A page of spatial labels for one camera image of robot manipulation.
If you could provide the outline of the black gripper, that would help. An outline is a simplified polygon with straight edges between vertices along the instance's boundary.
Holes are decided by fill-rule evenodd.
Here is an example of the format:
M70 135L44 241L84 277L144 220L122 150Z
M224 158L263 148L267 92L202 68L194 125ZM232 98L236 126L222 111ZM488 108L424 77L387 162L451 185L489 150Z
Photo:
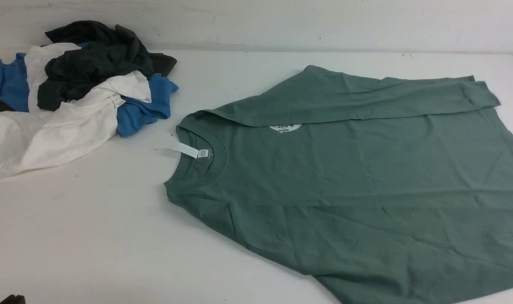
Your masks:
M24 296L11 294L7 296L0 304L26 304Z

